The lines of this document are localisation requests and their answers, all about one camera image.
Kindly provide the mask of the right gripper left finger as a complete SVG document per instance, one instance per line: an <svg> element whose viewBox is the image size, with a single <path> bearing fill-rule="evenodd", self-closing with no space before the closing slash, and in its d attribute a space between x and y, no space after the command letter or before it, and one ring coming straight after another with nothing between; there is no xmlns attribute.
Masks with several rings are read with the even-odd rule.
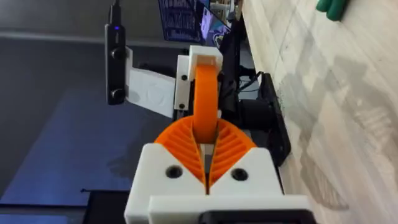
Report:
<svg viewBox="0 0 398 224"><path fill-rule="evenodd" d="M152 197L204 196L205 171L193 118L179 119L143 146L128 196L126 223L149 223Z"/></svg>

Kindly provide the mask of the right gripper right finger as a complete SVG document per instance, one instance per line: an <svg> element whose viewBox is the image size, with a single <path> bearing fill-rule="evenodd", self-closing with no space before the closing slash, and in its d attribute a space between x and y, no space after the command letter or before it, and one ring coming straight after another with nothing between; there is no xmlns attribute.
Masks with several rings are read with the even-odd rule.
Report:
<svg viewBox="0 0 398 224"><path fill-rule="evenodd" d="M271 154L242 130L218 120L208 179L209 195L282 195Z"/></svg>

